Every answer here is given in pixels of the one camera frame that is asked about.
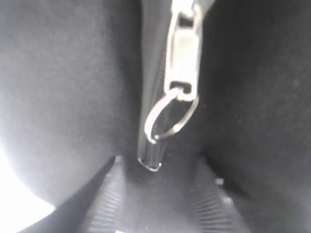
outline zipper pull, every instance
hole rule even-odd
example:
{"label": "zipper pull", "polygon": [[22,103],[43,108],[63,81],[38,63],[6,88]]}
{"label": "zipper pull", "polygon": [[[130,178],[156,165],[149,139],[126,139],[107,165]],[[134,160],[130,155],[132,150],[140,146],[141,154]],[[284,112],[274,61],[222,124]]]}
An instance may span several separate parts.
{"label": "zipper pull", "polygon": [[[148,141],[159,140],[179,132],[190,120],[199,103],[198,76],[202,47],[202,11],[194,0],[173,0],[172,19],[167,37],[164,96],[150,111],[144,126]],[[182,119],[162,134],[153,135],[153,126],[161,112],[173,101],[192,102]]]}

